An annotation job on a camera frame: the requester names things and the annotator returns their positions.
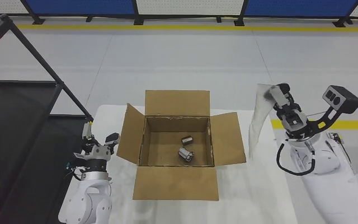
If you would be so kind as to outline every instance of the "white tablecloth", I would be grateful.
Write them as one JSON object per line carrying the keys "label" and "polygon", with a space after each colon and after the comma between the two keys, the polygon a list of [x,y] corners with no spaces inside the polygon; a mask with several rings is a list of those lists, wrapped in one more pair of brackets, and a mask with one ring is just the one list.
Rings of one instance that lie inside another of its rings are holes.
{"label": "white tablecloth", "polygon": [[[144,107],[136,107],[144,113]],[[113,133],[121,133],[126,106],[102,105],[98,108],[92,133],[104,143]],[[232,112],[211,110],[212,115]],[[237,110],[245,153],[248,157],[248,127],[253,111]],[[284,173],[277,167],[277,144],[270,120],[263,125],[254,161],[217,167],[219,201],[132,200],[136,165],[114,154],[107,171],[112,177],[113,209],[110,224],[132,223],[289,223],[296,224]],[[59,219],[64,220],[65,206],[76,192],[73,178]]]}

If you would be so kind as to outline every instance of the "cardboard box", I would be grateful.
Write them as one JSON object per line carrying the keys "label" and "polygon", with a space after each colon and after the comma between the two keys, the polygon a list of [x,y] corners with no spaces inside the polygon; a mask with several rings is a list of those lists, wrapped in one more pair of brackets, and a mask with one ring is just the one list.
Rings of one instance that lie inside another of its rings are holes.
{"label": "cardboard box", "polygon": [[145,115],[127,105],[117,155],[138,165],[135,200],[219,200],[215,166],[246,162],[237,113],[210,116],[209,91],[147,90]]}

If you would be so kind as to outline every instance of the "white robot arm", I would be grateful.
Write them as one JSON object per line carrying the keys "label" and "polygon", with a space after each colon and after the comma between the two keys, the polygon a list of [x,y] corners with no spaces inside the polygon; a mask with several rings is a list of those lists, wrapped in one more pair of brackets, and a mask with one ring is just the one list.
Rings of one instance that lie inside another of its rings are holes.
{"label": "white robot arm", "polygon": [[[343,87],[330,86],[323,95],[330,108],[319,120],[309,121],[289,91],[288,84],[279,84],[265,96],[274,100],[274,109],[286,129],[287,139],[277,152],[277,165],[285,172],[302,177],[313,204],[327,223],[357,223],[358,178],[339,136],[325,139],[321,132],[342,113],[352,114],[358,108],[358,98]],[[298,172],[280,164],[280,154],[286,144],[291,148],[291,158]]]}
{"label": "white robot arm", "polygon": [[84,125],[83,147],[85,154],[75,156],[82,160],[85,167],[75,195],[69,201],[66,209],[66,223],[68,224],[108,224],[112,201],[110,198],[110,180],[106,165],[114,153],[114,146],[118,144],[119,134],[113,133],[106,138],[102,146],[91,133],[91,123]]}

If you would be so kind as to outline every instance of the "white floor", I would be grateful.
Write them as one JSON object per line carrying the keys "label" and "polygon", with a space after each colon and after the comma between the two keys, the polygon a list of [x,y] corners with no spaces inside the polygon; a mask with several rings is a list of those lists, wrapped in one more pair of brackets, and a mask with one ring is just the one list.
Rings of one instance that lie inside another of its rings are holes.
{"label": "white floor", "polygon": [[[143,106],[148,89],[210,90],[213,109],[253,110],[257,83],[287,82],[307,114],[328,108],[321,97],[328,85],[358,95],[358,32],[23,32],[93,115],[102,104]],[[0,80],[51,80],[12,33],[0,52]],[[53,113],[81,112],[62,94]],[[356,134],[343,134],[352,152]],[[299,223],[324,223],[302,182],[288,183]]]}

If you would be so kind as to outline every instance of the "white wall panel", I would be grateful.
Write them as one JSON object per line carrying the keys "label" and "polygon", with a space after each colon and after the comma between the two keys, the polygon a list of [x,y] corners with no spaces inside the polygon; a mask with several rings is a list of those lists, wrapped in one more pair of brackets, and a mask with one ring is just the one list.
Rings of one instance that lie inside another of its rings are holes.
{"label": "white wall panel", "polygon": [[0,14],[2,13],[28,13],[19,0],[0,0]]}
{"label": "white wall panel", "polygon": [[239,15],[243,0],[137,0],[145,15]]}
{"label": "white wall panel", "polygon": [[358,7],[352,12],[351,16],[358,16]]}

